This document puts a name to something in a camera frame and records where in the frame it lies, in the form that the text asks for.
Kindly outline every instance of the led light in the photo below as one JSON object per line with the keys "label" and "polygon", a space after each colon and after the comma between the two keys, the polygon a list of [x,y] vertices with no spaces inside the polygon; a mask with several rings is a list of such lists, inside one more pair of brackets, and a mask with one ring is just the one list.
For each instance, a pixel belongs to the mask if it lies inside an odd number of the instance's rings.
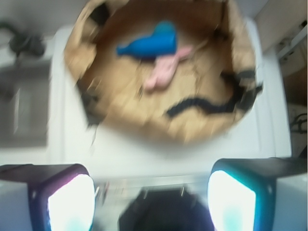
{"label": "led light", "polygon": [[207,198],[216,230],[254,230],[256,193],[225,171],[212,173]]}
{"label": "led light", "polygon": [[48,198],[52,231],[89,231],[95,207],[94,184],[78,175]]}

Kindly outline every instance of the pink plush toy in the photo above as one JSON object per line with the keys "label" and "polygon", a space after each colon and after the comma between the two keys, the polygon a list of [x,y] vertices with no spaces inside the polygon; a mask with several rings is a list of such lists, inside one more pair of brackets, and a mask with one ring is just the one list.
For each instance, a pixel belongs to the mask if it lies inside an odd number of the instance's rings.
{"label": "pink plush toy", "polygon": [[193,51],[193,46],[186,46],[179,49],[174,55],[159,56],[156,59],[156,65],[151,73],[143,83],[143,89],[152,91],[155,88],[165,89],[174,76],[179,61],[187,59]]}

